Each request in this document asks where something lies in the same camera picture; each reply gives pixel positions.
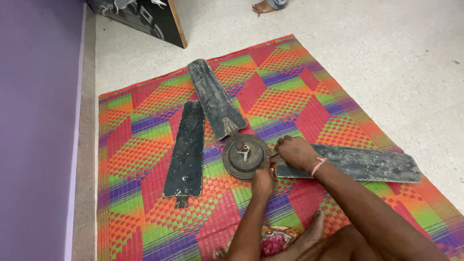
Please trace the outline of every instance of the wall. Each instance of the wall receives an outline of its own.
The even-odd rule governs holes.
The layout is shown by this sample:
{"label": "wall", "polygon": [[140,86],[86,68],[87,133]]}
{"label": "wall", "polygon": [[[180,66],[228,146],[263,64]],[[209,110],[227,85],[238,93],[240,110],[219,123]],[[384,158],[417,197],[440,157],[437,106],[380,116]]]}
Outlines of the wall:
{"label": "wall", "polygon": [[0,260],[63,260],[81,0],[0,8]]}

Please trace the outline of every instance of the checkered pattern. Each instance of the checkered pattern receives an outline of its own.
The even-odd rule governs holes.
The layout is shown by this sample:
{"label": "checkered pattern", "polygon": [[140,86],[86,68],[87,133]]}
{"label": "checkered pattern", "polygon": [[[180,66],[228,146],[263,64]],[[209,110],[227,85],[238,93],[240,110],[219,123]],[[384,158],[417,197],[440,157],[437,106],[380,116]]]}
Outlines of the checkered pattern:
{"label": "checkered pattern", "polygon": [[[402,152],[293,36],[208,61],[248,127],[273,147],[284,135],[311,143]],[[250,182],[224,169],[205,123],[202,194],[174,209],[162,196],[182,105],[198,99],[185,68],[99,98],[98,259],[209,260],[230,245],[251,197]],[[422,177],[419,184],[361,182],[451,260],[463,259],[464,218]],[[265,221],[300,230],[314,212],[325,236],[349,224],[315,180],[279,178]]]}

